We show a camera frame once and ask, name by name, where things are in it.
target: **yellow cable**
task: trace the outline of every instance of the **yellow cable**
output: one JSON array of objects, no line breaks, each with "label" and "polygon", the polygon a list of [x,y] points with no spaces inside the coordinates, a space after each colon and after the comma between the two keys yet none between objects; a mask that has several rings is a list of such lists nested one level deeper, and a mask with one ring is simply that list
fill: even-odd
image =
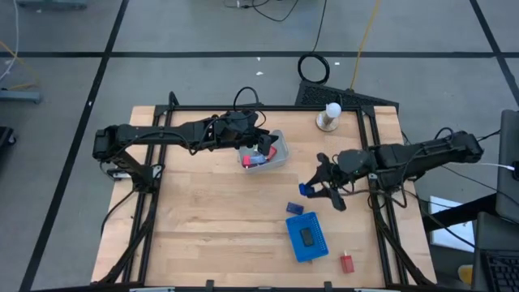
[{"label": "yellow cable", "polygon": [[351,80],[350,89],[354,88],[355,79],[357,78],[357,69],[358,69],[358,60],[360,59],[360,54],[362,52],[362,48],[364,48],[364,44],[367,40],[367,35],[371,29],[371,25],[373,24],[373,19],[375,19],[375,16],[377,12],[379,11],[380,6],[380,0],[376,0],[375,7],[373,7],[373,12],[371,13],[370,21],[367,23],[366,31],[364,32],[364,38],[362,39],[362,42],[360,43],[360,47],[358,47],[358,53],[357,53],[357,60],[355,61],[355,69],[354,69],[354,77]]},{"label": "yellow cable", "polygon": [[13,52],[11,49],[9,49],[9,47],[6,44],[4,44],[2,41],[0,41],[0,45],[4,49],[6,49],[6,51],[9,52],[9,54],[11,54],[16,61],[18,61],[20,64],[22,64],[22,66],[24,66],[25,69],[27,69],[31,73],[32,77],[34,77],[34,79],[36,80],[35,84],[20,84],[20,85],[15,85],[13,87],[10,87],[8,89],[15,90],[15,89],[30,88],[33,86],[38,86],[38,84],[40,84],[40,76],[38,75],[38,73],[36,73],[36,71],[34,71],[34,69],[32,69],[27,63],[25,63],[25,61],[22,58],[19,58],[15,54],[15,52]]}]

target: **blue tray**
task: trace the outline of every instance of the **blue tray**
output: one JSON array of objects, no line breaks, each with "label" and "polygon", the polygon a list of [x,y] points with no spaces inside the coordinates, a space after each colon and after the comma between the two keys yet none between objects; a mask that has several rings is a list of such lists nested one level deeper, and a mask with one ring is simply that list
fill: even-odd
[{"label": "blue tray", "polygon": [[[328,247],[326,241],[324,241],[323,231],[321,231],[315,212],[286,219],[286,227],[289,230],[290,241],[299,263],[328,254]],[[305,228],[310,229],[314,241],[314,244],[309,247],[305,247],[302,241],[301,230]]]}]

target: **small blue cube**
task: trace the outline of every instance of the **small blue cube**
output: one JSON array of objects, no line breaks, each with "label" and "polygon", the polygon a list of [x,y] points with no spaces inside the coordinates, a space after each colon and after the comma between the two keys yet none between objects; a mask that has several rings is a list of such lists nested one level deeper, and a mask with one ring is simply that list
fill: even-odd
[{"label": "small blue cube", "polygon": [[289,204],[286,205],[286,212],[290,212],[296,215],[301,215],[303,210],[304,207],[302,205],[294,204],[291,202],[289,202]]}]

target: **gray floor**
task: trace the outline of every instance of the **gray floor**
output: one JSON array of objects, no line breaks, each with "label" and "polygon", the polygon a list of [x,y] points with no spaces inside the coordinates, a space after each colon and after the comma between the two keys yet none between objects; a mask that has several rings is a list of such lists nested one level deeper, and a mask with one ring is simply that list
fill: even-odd
[{"label": "gray floor", "polygon": [[[282,16],[291,1],[264,10]],[[328,0],[318,50],[356,50],[375,0]],[[517,1],[479,1],[503,51],[518,51]],[[103,51],[119,0],[91,0],[85,11],[41,13],[20,9],[20,48],[27,51]],[[220,0],[130,0],[114,51],[309,50],[323,1],[302,0],[282,24],[253,10],[226,9]],[[0,0],[0,41],[14,47],[11,0]],[[491,51],[468,1],[383,2],[366,50]],[[12,291],[27,268],[54,194],[100,59],[28,58],[41,76],[40,105],[0,104],[0,124],[14,127],[19,142],[0,171],[0,282]],[[297,58],[112,58],[102,80],[62,207],[33,289],[89,283],[99,244],[99,226],[113,184],[91,158],[93,134],[127,122],[134,105],[165,103],[174,90],[184,105],[229,104],[238,89],[256,88],[263,103],[291,105],[298,91]],[[350,83],[354,58],[329,58],[328,85]],[[519,60],[507,60],[519,75]],[[322,73],[311,60],[310,77]],[[30,80],[21,66],[1,87]],[[485,135],[499,128],[500,111],[517,109],[497,61],[486,59],[363,58],[355,90],[401,104],[400,121],[413,141],[430,139],[444,126]],[[483,142],[486,162],[497,162],[498,138]],[[491,167],[453,165],[491,186]],[[417,183],[421,197],[461,202],[491,193],[444,170]]]}]

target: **black ring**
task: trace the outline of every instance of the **black ring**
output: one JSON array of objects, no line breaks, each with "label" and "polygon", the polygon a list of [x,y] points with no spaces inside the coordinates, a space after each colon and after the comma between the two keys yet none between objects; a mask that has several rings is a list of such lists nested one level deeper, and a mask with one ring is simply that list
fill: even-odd
[{"label": "black ring", "polygon": [[[312,80],[308,80],[302,74],[302,71],[301,71],[302,61],[304,61],[304,59],[306,59],[308,57],[316,58],[316,59],[318,59],[321,62],[321,64],[324,65],[324,69],[326,70],[326,73],[324,74],[324,78],[323,79],[321,79],[319,81],[312,81]],[[318,54],[308,53],[308,54],[304,54],[303,56],[301,56],[301,58],[299,58],[299,61],[298,61],[298,73],[299,73],[299,77],[301,77],[301,79],[304,80],[304,81],[312,82],[312,83],[315,83],[315,84],[325,84],[328,81],[328,78],[330,78],[330,65],[328,64],[328,61],[326,61],[326,59],[324,57],[319,56]]]}]

